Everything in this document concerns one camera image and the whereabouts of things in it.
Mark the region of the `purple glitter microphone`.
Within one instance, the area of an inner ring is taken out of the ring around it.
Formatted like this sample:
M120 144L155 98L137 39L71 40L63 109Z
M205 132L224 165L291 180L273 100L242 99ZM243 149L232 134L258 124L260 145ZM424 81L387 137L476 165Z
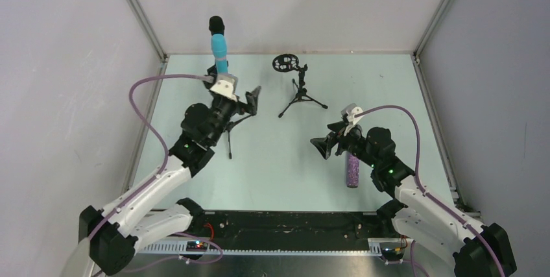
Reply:
M346 154L346 186L348 188L357 188L359 185L361 161L353 154Z

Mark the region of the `tripod stand with shock mount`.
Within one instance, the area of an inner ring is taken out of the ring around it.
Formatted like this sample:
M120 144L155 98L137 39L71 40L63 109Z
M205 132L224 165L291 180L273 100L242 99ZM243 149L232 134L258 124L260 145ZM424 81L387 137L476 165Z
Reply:
M321 103L307 94L307 88L305 87L305 73L309 69L309 66L307 64L301 66L299 58L295 54L286 53L276 56L272 61L272 67L279 73L288 73L291 71L296 71L298 73L298 80L294 78L292 79L292 84L296 89L296 93L283 111L278 114L278 118L282 118L290 106L298 102L314 102L323 109L327 110L329 108L328 105Z

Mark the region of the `teal blue microphone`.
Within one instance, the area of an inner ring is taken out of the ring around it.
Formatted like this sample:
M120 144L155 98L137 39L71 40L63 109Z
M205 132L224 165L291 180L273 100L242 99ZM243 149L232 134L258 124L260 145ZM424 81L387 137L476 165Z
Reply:
M228 74L228 48L223 34L213 34L211 36L211 51L214 56L217 73Z

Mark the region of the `black microphone orange end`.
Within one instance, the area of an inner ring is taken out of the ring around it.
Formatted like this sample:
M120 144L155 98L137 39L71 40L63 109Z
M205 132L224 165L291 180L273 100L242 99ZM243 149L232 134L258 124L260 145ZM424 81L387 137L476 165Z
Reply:
M208 29L212 36L215 34L220 34L224 36L225 25L224 25L223 19L220 16L210 17Z

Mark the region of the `round base clip mic stand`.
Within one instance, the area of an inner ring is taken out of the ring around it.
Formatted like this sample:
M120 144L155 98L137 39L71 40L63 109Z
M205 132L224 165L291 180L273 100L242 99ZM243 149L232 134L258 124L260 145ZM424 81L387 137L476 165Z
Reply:
M217 75L218 75L218 71L217 71L216 65L213 65L207 69L207 76L212 77L213 80L216 79Z

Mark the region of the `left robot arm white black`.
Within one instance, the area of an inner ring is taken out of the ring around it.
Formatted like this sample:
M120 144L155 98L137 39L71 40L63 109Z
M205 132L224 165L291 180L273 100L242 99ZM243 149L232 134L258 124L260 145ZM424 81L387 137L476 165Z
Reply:
M153 172L104 208L88 206L81 212L80 242L62 276L91 276L95 265L108 276L117 274L139 251L185 232L194 218L204 213L189 198L178 200L165 211L153 215L150 211L208 164L235 114L243 119L257 114L261 86L246 92L245 102L225 82L214 84L209 92L209 106L198 102L187 108L182 133L171 148L165 149L162 163Z

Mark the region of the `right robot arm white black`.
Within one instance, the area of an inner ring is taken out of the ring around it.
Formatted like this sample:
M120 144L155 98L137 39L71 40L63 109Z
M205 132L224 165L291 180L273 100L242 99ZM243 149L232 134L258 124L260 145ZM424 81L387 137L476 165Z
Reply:
M393 229L407 236L448 264L455 276L510 276L517 271L507 232L500 225L485 225L453 205L442 202L395 153L387 128L366 134L355 126L345 132L343 122L330 124L330 133L312 138L324 159L348 153L371 166L376 189L391 196L381 212Z

